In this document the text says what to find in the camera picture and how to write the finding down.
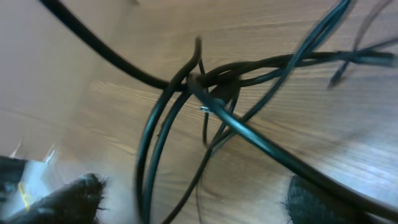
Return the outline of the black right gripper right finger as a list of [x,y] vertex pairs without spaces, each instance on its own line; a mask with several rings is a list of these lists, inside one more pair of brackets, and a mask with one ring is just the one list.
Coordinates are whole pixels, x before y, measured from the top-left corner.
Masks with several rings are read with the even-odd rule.
[[292,176],[285,207],[293,223],[373,223],[371,214],[386,216],[386,206],[331,180],[314,184]]

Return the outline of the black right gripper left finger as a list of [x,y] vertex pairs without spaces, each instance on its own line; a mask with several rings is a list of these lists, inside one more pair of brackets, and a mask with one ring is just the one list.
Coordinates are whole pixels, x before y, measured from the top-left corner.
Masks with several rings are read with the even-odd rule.
[[85,174],[6,219],[6,224],[98,224],[107,181]]

